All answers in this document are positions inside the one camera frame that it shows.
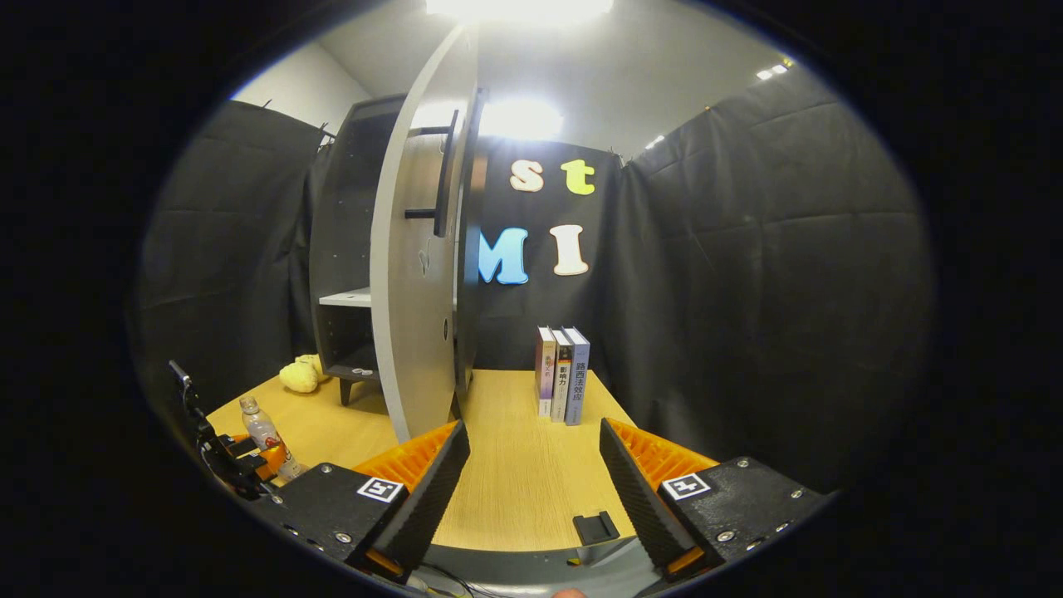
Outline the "large ceiling light panel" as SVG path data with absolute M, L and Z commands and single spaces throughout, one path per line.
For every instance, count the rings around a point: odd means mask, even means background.
M 587 22 L 614 8 L 615 0 L 424 0 L 429 15 L 460 22 Z

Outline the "pink-white book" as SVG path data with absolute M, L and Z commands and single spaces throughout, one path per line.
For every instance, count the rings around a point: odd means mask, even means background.
M 536 364 L 534 390 L 536 395 L 536 415 L 551 418 L 555 385 L 557 341 L 549 326 L 536 329 Z

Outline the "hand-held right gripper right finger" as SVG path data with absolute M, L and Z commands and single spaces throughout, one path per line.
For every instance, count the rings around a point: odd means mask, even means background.
M 752 457 L 724 462 L 615 418 L 598 451 L 653 567 L 668 582 L 766 547 L 834 498 Z

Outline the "white book dark label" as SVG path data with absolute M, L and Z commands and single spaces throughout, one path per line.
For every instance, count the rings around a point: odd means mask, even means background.
M 566 423 L 566 409 L 572 377 L 574 343 L 566 335 L 566 330 L 551 330 L 556 342 L 555 374 L 553 385 L 553 400 L 551 401 L 551 421 Z

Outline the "blue-grey book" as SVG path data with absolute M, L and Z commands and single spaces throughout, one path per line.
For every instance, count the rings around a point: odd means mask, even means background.
M 566 401 L 566 425 L 578 425 L 583 421 L 585 390 L 590 360 L 590 341 L 577 328 L 563 328 L 573 345 L 569 397 Z

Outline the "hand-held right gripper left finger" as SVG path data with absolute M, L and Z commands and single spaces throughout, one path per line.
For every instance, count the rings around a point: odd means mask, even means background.
M 334 561 L 391 582 L 417 569 L 470 455 L 461 418 L 355 467 L 321 463 L 249 511 Z

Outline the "small black bracket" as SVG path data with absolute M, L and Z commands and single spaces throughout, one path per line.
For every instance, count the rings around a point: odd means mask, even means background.
M 574 516 L 572 522 L 583 547 L 613 542 L 621 537 L 614 520 L 607 511 L 601 511 L 593 516 Z

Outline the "clear plastic bottle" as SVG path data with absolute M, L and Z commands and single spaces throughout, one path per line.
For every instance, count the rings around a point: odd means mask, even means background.
M 254 439 L 258 450 L 265 450 L 274 445 L 286 445 L 290 454 L 286 467 L 286 473 L 291 477 L 290 481 L 302 476 L 306 469 L 297 461 L 296 454 L 290 450 L 285 440 L 282 439 L 273 420 L 265 411 L 261 411 L 261 406 L 259 406 L 258 401 L 253 396 L 244 396 L 239 399 L 239 406 L 242 409 L 242 422 L 247 434 Z

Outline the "dark grey cabinet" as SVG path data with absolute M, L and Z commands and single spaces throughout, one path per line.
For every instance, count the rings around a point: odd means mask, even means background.
M 316 354 L 339 385 L 343 406 L 379 388 L 371 307 L 322 306 L 319 297 L 370 287 L 371 229 L 386 149 L 406 97 L 353 105 L 331 141 L 314 200 L 309 298 Z

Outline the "yellow plush toy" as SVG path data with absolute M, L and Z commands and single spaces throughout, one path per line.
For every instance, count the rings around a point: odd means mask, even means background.
M 298 394 L 315 393 L 330 378 L 319 355 L 299 355 L 292 363 L 279 371 L 281 383 Z

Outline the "black backdrop cloth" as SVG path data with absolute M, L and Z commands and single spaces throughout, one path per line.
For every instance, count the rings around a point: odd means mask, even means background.
M 189 146 L 145 236 L 130 337 L 148 396 L 193 368 L 209 408 L 315 345 L 314 200 L 299 121 L 231 101 Z M 622 164 L 483 141 L 480 370 L 532 368 L 573 325 L 635 423 L 750 452 L 817 491 L 904 412 L 933 283 L 918 201 L 879 140 L 797 73 L 728 98 Z

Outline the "black door handle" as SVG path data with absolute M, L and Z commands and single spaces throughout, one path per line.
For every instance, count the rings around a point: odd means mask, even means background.
M 405 219 L 432 219 L 433 235 L 436 238 L 448 236 L 448 208 L 449 208 L 449 185 L 451 185 L 454 171 L 454 146 L 456 129 L 461 110 L 455 109 L 451 114 L 448 125 L 417 126 L 411 131 L 411 136 L 442 135 L 441 165 L 436 185 L 435 205 L 432 208 L 407 208 L 404 211 Z

